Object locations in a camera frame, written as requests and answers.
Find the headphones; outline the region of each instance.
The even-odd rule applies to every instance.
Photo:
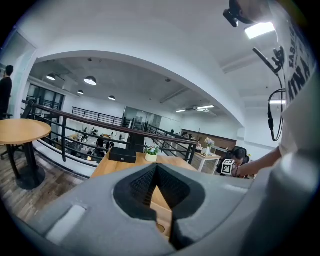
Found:
[[[223,16],[230,22],[230,24],[236,28],[238,27],[238,21],[244,23],[244,24],[253,24],[254,22],[241,17],[240,12],[241,8],[239,4],[237,3],[237,0],[230,0],[229,1],[230,9],[224,10]]]

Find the wooden desk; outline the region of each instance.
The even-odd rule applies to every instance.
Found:
[[[50,125],[31,119],[0,121],[0,144],[16,145],[36,141],[51,132]]]
[[[0,144],[5,144],[16,184],[24,190],[38,187],[45,179],[45,171],[37,165],[33,141],[47,136],[50,125],[30,119],[6,119],[0,121]],[[12,145],[23,144],[28,166],[17,169]]]
[[[111,174],[118,171],[123,171],[135,166],[152,164],[152,162],[148,162],[145,159],[146,154],[144,153],[136,153],[135,163],[111,161],[109,160],[109,153],[110,151],[104,156],[104,158],[92,174],[91,178]],[[188,169],[190,171],[197,171],[195,168],[193,168],[190,164],[188,164],[180,157],[158,155],[156,162],[159,164],[171,164],[174,166]],[[167,239],[169,239],[171,232],[172,211],[168,206],[166,200],[164,199],[163,195],[161,194],[158,186],[155,188],[153,192],[150,208],[156,211],[156,222],[159,230],[164,234],[164,236]]]
[[[215,171],[216,171],[216,169],[217,169],[217,165],[218,165],[218,162],[219,162],[219,159],[220,159],[220,156],[219,156],[219,155],[217,155],[217,154],[212,154],[212,153],[211,153],[211,155],[205,156],[205,155],[200,154],[200,153],[197,153],[197,152],[194,153],[194,155],[195,155],[196,157],[198,157],[198,158],[201,159],[201,163],[200,163],[200,166],[199,166],[199,169],[198,169],[198,172],[200,172],[200,173],[201,173],[201,171],[202,171],[202,168],[203,168],[204,165],[205,165],[205,161],[215,160],[215,164],[214,164],[214,168],[213,168],[213,173],[212,173],[212,174],[215,174]]]

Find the office desk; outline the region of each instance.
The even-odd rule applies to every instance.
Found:
[[[204,167],[205,165],[205,161],[212,161],[212,160],[215,160],[215,164],[214,164],[214,167],[213,167],[213,173],[212,174],[215,174],[215,171],[216,171],[216,168],[217,168],[217,165],[218,165],[218,162],[219,162],[219,159],[220,159],[220,155],[216,155],[216,154],[212,154],[211,155],[203,155],[203,154],[200,154],[200,153],[194,153],[194,156],[198,157],[201,159],[201,163],[200,163],[200,166],[199,166],[199,169],[198,169],[198,172],[201,173],[202,171],[202,168]]]

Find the wooden floor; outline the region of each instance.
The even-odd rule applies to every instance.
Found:
[[[0,146],[0,153],[6,149],[5,146]],[[45,171],[45,180],[33,190],[23,190],[17,186],[8,155],[4,156],[4,160],[0,160],[1,199],[8,211],[27,223],[46,205],[86,180],[63,171],[37,153],[35,158],[38,165]],[[23,152],[15,152],[14,159],[18,170],[27,165]]]

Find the black cable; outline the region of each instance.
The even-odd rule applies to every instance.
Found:
[[[282,116],[280,117],[280,124],[279,124],[279,129],[278,129],[278,133],[276,135],[276,138],[275,138],[275,132],[274,132],[274,120],[272,118],[272,113],[271,113],[271,104],[270,104],[270,101],[272,99],[272,97],[277,94],[277,93],[281,93],[281,113],[283,112],[283,93],[286,92],[286,89],[283,88],[282,86],[282,82],[281,82],[281,79],[278,75],[276,75],[280,81],[280,87],[281,89],[278,89],[276,90],[275,92],[273,92],[270,97],[269,97],[269,100],[268,100],[268,123],[269,123],[269,128],[271,130],[271,137],[272,137],[272,140],[274,142],[277,142],[279,139],[280,139],[280,136],[281,136],[281,133],[282,133],[282,127],[283,127],[283,118]]]

